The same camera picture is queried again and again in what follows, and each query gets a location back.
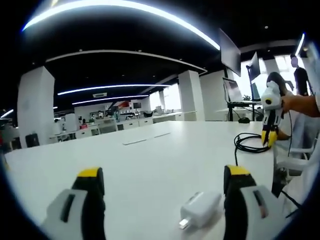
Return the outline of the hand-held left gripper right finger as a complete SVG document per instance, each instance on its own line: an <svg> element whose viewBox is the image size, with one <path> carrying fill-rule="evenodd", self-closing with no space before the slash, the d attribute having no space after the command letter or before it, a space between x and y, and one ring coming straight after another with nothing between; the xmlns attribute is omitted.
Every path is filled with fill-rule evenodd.
<svg viewBox="0 0 320 240"><path fill-rule="evenodd" d="M273 240L290 221L279 199L244 167L224 167L223 192L225 240Z"/></svg>

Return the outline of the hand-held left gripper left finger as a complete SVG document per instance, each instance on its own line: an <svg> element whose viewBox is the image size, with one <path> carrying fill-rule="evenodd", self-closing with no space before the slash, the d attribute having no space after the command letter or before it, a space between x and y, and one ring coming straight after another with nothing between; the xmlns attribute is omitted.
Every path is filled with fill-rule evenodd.
<svg viewBox="0 0 320 240"><path fill-rule="evenodd" d="M43 232L50 240L104 240L104 195L103 169L82 170L47 207Z"/></svg>

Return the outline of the person's right hand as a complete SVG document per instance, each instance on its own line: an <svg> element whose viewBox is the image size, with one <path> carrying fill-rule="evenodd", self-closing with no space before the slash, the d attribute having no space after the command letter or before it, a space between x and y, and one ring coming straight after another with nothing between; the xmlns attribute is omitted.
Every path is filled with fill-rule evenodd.
<svg viewBox="0 0 320 240"><path fill-rule="evenodd" d="M302 96L300 95L286 95L281 98L282 100L282 109L284 113L289 111L300 112L301 111L301 100Z"/></svg>

